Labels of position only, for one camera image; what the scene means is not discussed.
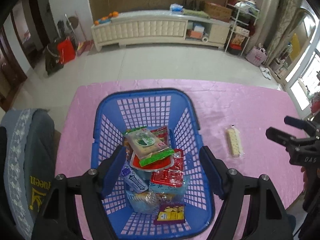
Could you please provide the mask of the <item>right hand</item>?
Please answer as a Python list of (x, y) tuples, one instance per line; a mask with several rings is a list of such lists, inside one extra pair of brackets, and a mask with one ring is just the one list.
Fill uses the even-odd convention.
[(302, 167), (300, 170), (303, 174), (303, 193), (306, 194), (309, 191), (310, 188), (310, 176), (311, 176), (311, 170), (308, 167)]

